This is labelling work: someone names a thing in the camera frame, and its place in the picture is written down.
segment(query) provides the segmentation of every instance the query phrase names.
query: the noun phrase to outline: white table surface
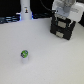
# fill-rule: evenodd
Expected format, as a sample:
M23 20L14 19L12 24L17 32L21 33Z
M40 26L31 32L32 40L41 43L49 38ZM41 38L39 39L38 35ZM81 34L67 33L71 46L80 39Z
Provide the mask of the white table surface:
M84 84L84 27L77 23L68 41L50 25L50 18L0 24L0 84Z

